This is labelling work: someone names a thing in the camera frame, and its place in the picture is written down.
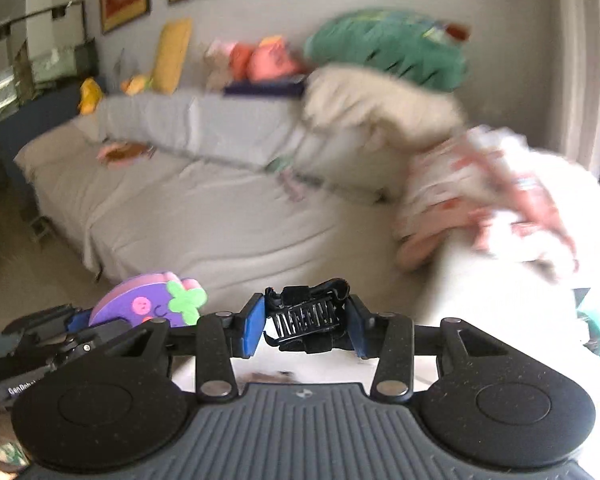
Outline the purple eggplant foam toy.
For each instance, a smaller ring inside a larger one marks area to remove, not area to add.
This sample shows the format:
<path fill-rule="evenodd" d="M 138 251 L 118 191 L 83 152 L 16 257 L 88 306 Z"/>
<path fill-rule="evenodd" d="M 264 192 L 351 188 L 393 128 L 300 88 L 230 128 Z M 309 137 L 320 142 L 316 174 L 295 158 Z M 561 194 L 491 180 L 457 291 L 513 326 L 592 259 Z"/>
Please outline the purple eggplant foam toy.
<path fill-rule="evenodd" d="M 91 310 L 89 326 L 121 318 L 132 327 L 165 320 L 171 327 L 195 326 L 208 294 L 193 278 L 173 272 L 134 276 L 108 292 Z"/>

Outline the black hair claw clip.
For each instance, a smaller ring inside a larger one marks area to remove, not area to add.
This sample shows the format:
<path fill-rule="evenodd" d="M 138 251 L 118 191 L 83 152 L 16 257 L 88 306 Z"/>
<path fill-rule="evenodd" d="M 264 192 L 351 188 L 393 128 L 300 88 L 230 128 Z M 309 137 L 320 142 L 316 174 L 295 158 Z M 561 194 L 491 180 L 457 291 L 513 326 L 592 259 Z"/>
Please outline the black hair claw clip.
<path fill-rule="evenodd" d="M 353 349 L 347 330 L 350 286 L 332 278 L 316 286 L 287 286 L 264 293 L 265 315 L 275 334 L 264 333 L 269 346 L 306 354 Z"/>

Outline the beige sofa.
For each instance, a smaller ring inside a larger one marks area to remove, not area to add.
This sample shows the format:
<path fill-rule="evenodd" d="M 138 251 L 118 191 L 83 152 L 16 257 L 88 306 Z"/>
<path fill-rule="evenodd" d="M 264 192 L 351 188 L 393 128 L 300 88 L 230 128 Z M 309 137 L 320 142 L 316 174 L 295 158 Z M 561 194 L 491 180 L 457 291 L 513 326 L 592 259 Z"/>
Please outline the beige sofa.
<path fill-rule="evenodd" d="M 113 282 L 173 272 L 232 310 L 269 287 L 347 281 L 366 307 L 419 324 L 458 316 L 528 344 L 566 338 L 574 293 L 600 290 L 600 184 L 588 170 L 539 151 L 534 166 L 574 240 L 578 270 L 555 280 L 536 263 L 476 252 L 456 229 L 418 268 L 396 254 L 407 166 L 420 152 L 366 148 L 368 130 L 316 130 L 303 103 L 181 91 L 108 96 L 93 114 L 46 131 L 16 155 L 40 213 L 84 266 Z M 106 166 L 114 142 L 155 148 Z M 288 157 L 306 196 L 293 202 L 266 166 Z"/>

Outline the small flat box on sofa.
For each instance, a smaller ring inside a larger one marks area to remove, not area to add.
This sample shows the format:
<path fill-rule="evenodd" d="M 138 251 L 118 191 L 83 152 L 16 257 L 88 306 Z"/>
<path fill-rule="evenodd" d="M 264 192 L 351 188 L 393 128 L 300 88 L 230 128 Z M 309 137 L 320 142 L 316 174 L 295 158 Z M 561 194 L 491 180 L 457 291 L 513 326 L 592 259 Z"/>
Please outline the small flat box on sofa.
<path fill-rule="evenodd" d="M 97 154 L 97 160 L 106 166 L 125 166 L 143 158 L 151 158 L 153 146 L 135 142 L 114 142 L 105 144 Z"/>

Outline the pink floral quilt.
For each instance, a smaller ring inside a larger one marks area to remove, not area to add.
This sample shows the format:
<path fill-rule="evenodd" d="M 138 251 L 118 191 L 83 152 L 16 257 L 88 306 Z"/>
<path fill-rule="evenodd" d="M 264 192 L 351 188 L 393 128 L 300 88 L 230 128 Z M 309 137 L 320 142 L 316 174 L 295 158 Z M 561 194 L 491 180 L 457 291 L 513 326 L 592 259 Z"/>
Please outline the pink floral quilt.
<path fill-rule="evenodd" d="M 470 128 L 412 157 L 396 213 L 396 260 L 425 263 L 451 231 L 492 257 L 536 263 L 559 280 L 578 270 L 576 244 L 534 163 L 538 153 L 509 128 Z"/>

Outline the mushroom plush toy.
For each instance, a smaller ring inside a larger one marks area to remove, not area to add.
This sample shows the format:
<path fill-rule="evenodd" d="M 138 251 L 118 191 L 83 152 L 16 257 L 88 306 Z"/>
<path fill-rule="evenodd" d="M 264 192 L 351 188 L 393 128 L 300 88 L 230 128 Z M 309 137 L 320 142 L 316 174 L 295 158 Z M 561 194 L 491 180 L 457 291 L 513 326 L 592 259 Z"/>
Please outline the mushroom plush toy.
<path fill-rule="evenodd" d="M 291 159 L 288 157 L 277 157 L 266 166 L 270 174 L 274 174 L 277 182 L 282 186 L 285 193 L 293 202 L 301 202 L 306 196 L 303 183 L 299 180 L 292 168 Z"/>

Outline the teal basin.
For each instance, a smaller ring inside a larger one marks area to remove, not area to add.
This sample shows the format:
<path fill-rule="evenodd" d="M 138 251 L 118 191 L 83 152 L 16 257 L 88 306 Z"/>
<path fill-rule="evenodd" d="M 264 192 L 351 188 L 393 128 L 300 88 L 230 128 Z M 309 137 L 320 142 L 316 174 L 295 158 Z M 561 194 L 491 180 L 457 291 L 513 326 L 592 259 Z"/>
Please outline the teal basin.
<path fill-rule="evenodd" d="M 585 348 L 600 357 L 600 324 L 591 315 L 579 311 L 580 339 Z"/>

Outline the cream blanket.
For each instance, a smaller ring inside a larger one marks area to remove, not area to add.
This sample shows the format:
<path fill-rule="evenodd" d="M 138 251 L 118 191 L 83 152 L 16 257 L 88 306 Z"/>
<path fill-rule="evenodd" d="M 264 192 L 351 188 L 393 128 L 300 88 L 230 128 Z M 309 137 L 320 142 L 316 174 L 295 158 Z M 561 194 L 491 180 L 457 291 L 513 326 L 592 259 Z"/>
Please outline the cream blanket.
<path fill-rule="evenodd" d="M 329 64 L 306 80 L 302 118 L 316 130 L 368 130 L 366 148 L 420 152 L 463 131 L 468 118 L 451 93 L 431 91 L 379 70 Z"/>

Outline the yellow duck plush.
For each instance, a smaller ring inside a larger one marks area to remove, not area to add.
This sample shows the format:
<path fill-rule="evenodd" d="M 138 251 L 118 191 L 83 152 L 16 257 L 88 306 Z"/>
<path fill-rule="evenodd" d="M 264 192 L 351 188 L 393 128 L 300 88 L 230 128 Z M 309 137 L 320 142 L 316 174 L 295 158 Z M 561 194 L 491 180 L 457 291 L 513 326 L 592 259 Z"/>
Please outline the yellow duck plush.
<path fill-rule="evenodd" d="M 94 78 L 85 79 L 80 87 L 78 110 L 81 115 L 93 114 L 105 93 Z"/>

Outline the dark blue tray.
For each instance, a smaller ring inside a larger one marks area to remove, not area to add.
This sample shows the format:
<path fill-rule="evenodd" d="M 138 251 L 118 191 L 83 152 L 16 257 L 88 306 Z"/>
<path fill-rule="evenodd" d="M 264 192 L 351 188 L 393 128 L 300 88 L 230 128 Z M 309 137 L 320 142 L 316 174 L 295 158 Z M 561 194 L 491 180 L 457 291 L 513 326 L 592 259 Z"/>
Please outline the dark blue tray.
<path fill-rule="evenodd" d="M 303 78 L 269 81 L 234 81 L 223 89 L 226 96 L 262 96 L 262 98 L 300 99 L 306 91 Z"/>

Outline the pink plush toy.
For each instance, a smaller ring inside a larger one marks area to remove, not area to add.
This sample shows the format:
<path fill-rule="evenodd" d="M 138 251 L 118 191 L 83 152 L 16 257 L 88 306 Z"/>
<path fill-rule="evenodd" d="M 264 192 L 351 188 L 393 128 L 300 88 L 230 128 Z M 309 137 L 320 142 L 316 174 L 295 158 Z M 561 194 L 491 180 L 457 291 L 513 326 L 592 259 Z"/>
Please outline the pink plush toy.
<path fill-rule="evenodd" d="M 263 38 L 258 44 L 213 41 L 204 52 L 206 86 L 223 90 L 234 82 L 272 81 L 304 73 L 282 36 Z"/>

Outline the green plush cushion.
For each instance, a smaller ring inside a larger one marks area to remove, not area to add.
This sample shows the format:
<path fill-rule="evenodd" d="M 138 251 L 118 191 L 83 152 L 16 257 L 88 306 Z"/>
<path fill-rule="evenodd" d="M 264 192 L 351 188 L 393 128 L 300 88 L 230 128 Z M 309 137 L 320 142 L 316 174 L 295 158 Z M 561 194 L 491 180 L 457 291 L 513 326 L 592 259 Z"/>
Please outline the green plush cushion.
<path fill-rule="evenodd" d="M 431 90 L 452 92 L 468 65 L 469 29 L 407 10 L 364 9 L 326 22 L 306 40 L 303 56 L 314 66 L 364 66 Z"/>

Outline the yellow pillow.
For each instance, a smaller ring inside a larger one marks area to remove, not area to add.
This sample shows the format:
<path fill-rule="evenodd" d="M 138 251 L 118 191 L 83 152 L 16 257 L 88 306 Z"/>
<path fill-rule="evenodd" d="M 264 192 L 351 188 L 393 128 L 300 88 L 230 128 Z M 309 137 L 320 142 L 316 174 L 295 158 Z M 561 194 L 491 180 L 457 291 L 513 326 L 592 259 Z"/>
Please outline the yellow pillow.
<path fill-rule="evenodd" d="M 193 21 L 190 18 L 163 26 L 151 73 L 155 92 L 172 94 L 178 88 L 192 31 Z"/>

